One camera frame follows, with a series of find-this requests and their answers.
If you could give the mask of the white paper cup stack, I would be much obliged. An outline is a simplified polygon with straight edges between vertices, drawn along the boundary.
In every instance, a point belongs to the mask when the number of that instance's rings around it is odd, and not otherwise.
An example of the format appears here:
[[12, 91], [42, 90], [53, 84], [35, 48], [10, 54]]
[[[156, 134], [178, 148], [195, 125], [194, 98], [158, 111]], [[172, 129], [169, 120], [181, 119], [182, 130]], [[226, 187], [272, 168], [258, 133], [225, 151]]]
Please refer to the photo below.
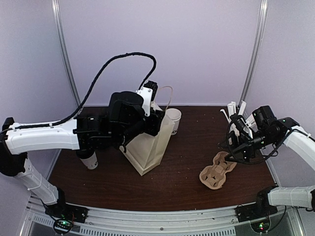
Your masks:
[[177, 134], [177, 131], [178, 131], [178, 127], [179, 127], [179, 123], [180, 123], [180, 119], [181, 119], [182, 113], [181, 113], [180, 110], [178, 110], [176, 108], [169, 108], [169, 109], [166, 110], [166, 114], [174, 122], [172, 135], [175, 135], [175, 134]]

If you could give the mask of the white paper bag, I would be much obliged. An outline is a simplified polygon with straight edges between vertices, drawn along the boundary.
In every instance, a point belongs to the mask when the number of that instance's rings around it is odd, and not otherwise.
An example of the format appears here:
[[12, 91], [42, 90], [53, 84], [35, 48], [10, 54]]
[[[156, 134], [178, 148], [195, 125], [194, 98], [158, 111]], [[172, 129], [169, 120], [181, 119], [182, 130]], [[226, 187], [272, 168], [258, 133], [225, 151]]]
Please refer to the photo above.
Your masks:
[[159, 133], [156, 136], [142, 133], [128, 143], [126, 148], [120, 147], [122, 154], [141, 176], [161, 163], [174, 127], [166, 110], [160, 108], [155, 101], [151, 103], [151, 109], [164, 111]]

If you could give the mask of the cardboard cup carrier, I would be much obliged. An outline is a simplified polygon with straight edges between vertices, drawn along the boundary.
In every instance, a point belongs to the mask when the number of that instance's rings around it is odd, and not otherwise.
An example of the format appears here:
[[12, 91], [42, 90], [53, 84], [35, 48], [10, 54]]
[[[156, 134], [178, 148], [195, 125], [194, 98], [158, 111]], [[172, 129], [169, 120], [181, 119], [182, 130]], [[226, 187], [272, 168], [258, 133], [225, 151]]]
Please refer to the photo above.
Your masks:
[[226, 182], [226, 174], [234, 170], [237, 163], [225, 160], [226, 151], [220, 151], [213, 158], [213, 164], [206, 166], [199, 174], [199, 180], [212, 190], [222, 188]]

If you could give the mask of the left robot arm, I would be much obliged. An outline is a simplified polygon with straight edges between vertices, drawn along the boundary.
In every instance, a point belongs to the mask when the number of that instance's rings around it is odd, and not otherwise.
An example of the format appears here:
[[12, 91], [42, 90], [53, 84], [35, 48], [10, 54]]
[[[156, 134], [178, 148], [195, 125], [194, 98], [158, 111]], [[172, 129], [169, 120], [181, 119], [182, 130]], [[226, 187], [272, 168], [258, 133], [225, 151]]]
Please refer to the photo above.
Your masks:
[[28, 151], [70, 149], [82, 160], [94, 160], [97, 150], [126, 147], [142, 133], [156, 136], [164, 111], [153, 106], [152, 90], [112, 94], [102, 115], [73, 114], [68, 121], [21, 125], [7, 118], [0, 134], [0, 171], [19, 179], [36, 194], [47, 211], [67, 218], [71, 208], [64, 192], [47, 181], [27, 157]]

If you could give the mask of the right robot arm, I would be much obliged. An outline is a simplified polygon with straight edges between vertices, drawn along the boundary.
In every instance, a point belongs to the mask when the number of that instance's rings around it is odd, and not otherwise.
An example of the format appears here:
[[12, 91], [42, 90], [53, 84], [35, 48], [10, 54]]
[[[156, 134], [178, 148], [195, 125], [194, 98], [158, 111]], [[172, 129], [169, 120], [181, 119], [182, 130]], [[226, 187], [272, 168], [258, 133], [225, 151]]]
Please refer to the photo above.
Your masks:
[[[290, 117], [278, 119], [270, 106], [261, 106], [248, 118], [243, 117], [245, 104], [236, 109], [227, 105], [224, 115], [228, 121], [225, 160], [245, 165], [258, 165], [276, 155], [285, 145], [298, 154], [311, 168], [315, 167], [315, 140], [298, 122]], [[271, 207], [291, 206], [315, 209], [315, 187], [268, 187], [257, 194], [252, 212], [264, 216]]]

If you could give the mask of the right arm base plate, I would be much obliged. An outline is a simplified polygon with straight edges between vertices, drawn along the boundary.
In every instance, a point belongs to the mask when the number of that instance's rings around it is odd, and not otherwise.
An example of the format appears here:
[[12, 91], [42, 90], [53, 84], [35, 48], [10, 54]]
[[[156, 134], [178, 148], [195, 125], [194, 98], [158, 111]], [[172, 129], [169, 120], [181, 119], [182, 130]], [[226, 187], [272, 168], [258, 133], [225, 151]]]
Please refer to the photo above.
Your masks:
[[276, 214], [278, 209], [276, 206], [268, 206], [263, 208], [257, 203], [249, 205], [238, 205], [235, 208], [238, 222], [249, 221], [251, 229], [258, 234], [268, 233], [271, 230], [271, 219], [272, 214]]

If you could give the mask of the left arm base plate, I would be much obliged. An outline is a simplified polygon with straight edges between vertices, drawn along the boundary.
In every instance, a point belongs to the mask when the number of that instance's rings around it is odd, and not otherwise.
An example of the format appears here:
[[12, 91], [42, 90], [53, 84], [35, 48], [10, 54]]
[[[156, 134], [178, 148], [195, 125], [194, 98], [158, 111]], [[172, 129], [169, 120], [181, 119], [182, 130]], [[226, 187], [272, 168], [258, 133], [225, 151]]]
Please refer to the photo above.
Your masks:
[[45, 213], [53, 220], [53, 230], [59, 235], [69, 233], [75, 223], [85, 223], [88, 209], [86, 207], [66, 204], [64, 208], [43, 204]]

